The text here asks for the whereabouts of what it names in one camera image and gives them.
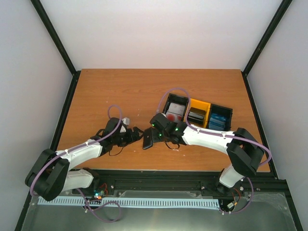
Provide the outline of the black leather card holder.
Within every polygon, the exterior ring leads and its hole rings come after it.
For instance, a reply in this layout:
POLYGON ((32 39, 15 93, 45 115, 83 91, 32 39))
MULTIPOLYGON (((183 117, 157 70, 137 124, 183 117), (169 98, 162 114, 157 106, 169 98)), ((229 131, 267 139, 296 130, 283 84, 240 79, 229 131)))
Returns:
POLYGON ((148 128, 143 133, 142 149, 147 150, 153 146, 153 129, 148 128))

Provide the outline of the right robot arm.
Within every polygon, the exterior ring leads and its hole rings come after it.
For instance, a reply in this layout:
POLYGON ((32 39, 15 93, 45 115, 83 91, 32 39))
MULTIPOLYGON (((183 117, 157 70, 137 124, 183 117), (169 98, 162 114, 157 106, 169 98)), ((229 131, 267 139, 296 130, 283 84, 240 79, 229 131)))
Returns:
POLYGON ((226 188, 232 188, 243 178, 255 176, 264 155, 260 144, 244 128, 235 132, 210 130, 188 122, 172 122, 163 113, 156 114, 150 123, 151 127, 144 132, 144 150, 156 142, 170 142, 176 146, 201 146, 226 154, 231 164, 218 180, 226 188))

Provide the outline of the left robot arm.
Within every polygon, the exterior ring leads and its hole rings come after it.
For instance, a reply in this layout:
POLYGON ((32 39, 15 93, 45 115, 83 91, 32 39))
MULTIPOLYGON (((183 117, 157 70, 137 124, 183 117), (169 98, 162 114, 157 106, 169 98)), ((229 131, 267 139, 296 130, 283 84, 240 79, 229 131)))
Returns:
POLYGON ((112 117, 105 128, 80 145, 60 151, 42 151, 25 179, 30 194, 51 201, 64 191, 77 188, 96 193, 100 181, 90 170, 75 170, 75 167, 110 153, 114 146, 124 148, 138 141, 142 131, 128 125, 128 118, 120 120, 112 117))

